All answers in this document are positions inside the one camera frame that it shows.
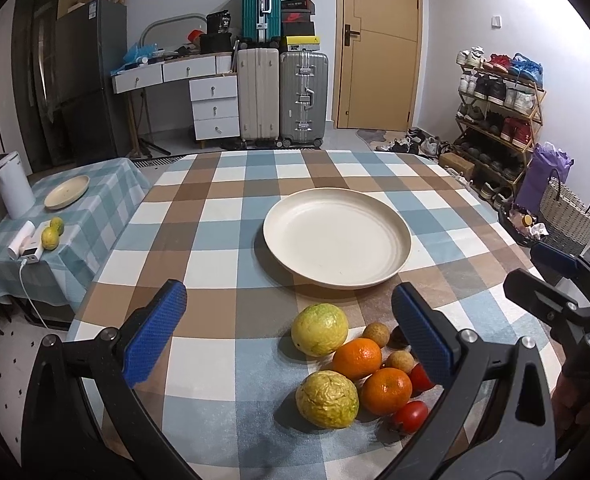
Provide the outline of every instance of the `wooden door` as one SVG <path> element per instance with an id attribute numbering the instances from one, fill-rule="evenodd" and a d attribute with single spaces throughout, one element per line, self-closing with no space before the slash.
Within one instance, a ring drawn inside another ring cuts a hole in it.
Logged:
<path id="1" fill-rule="evenodd" d="M 419 0 L 344 0 L 339 128 L 408 128 L 418 24 Z"/>

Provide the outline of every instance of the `purple gift bag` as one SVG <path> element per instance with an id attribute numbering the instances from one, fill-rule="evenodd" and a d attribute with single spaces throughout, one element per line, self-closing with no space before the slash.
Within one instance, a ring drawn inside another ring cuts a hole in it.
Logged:
<path id="1" fill-rule="evenodd" d="M 517 194 L 515 203 L 528 209 L 529 212 L 537 214 L 540 211 L 540 202 L 546 190 L 550 173 L 553 169 L 558 170 L 562 183 L 566 182 L 568 172 L 575 163 L 568 158 L 565 152 L 557 150 L 550 142 L 544 145 L 536 144 L 533 152 L 533 160 L 526 171 L 524 182 Z"/>

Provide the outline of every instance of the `white charging cable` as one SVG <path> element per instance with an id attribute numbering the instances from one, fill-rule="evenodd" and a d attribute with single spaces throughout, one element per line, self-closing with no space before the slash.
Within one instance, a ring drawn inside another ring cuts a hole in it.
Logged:
<path id="1" fill-rule="evenodd" d="M 37 317 L 40 318 L 41 324 L 46 328 L 46 330 L 50 330 L 46 326 L 46 323 L 44 323 L 44 320 L 41 319 L 40 311 L 37 310 L 37 307 L 32 302 L 30 296 L 28 295 L 28 292 L 26 292 L 26 287 L 24 286 L 24 280 L 22 280 L 22 269 L 26 266 L 27 263 L 28 263 L 28 260 L 23 259 L 22 262 L 19 264 L 19 282 L 22 284 L 22 289 L 24 290 L 24 294 L 26 295 L 26 298 L 28 298 L 28 301 L 30 301 L 30 305 L 32 306 L 33 310 L 37 313 Z"/>

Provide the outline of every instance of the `teal suitcase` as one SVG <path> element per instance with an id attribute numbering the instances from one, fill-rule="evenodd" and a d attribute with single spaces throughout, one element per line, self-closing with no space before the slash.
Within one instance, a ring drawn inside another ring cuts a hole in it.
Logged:
<path id="1" fill-rule="evenodd" d="M 242 36 L 253 43 L 279 38 L 281 0 L 242 0 Z"/>

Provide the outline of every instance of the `metal screw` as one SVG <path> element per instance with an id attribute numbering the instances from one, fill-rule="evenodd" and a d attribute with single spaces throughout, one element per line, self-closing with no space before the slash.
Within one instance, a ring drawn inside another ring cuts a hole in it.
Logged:
<path id="1" fill-rule="evenodd" d="M 101 337 L 104 341 L 112 341 L 117 337 L 117 329 L 112 326 L 104 328 L 104 330 L 101 331 L 99 337 Z"/>
<path id="2" fill-rule="evenodd" d="M 535 339 L 533 339 L 531 336 L 522 337 L 521 342 L 527 348 L 535 347 Z"/>
<path id="3" fill-rule="evenodd" d="M 57 336 L 55 334 L 48 334 L 47 336 L 44 336 L 44 339 L 41 340 L 41 344 L 44 346 L 53 346 L 56 340 Z"/>
<path id="4" fill-rule="evenodd" d="M 460 337 L 463 341 L 466 341 L 467 343 L 475 343 L 475 341 L 478 340 L 478 335 L 470 328 L 462 330 L 460 332 Z"/>

